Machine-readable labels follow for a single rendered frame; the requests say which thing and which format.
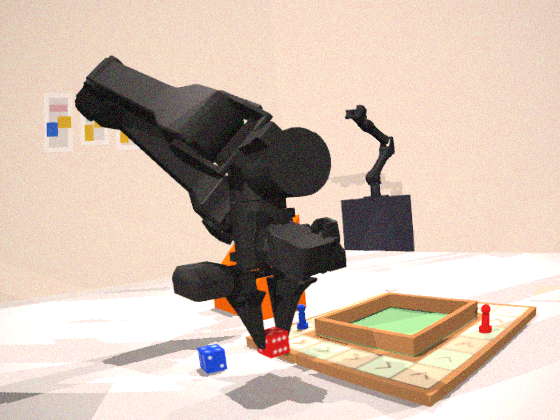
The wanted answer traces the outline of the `blue pawn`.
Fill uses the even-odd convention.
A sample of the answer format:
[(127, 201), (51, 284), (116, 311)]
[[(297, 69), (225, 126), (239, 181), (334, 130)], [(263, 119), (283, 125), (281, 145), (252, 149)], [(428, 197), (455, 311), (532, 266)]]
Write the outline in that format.
[(305, 316), (305, 306), (303, 304), (299, 304), (297, 308), (298, 313), (298, 324), (296, 324), (297, 329), (307, 329), (309, 328), (309, 323), (306, 323), (306, 316)]

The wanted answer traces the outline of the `blue die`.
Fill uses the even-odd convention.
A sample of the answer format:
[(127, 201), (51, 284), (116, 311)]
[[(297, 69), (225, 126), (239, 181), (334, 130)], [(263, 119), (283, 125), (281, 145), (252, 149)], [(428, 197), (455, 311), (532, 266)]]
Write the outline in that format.
[(207, 374), (227, 369), (226, 353), (218, 344), (197, 348), (200, 368)]

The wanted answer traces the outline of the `red die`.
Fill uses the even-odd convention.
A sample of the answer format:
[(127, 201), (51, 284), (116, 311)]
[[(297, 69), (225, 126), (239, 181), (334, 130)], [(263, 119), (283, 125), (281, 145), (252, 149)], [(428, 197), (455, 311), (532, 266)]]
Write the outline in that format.
[(258, 353), (268, 358), (275, 358), (290, 352), (289, 332), (287, 330), (273, 326), (265, 329), (265, 333), (266, 349), (261, 350), (257, 347)]

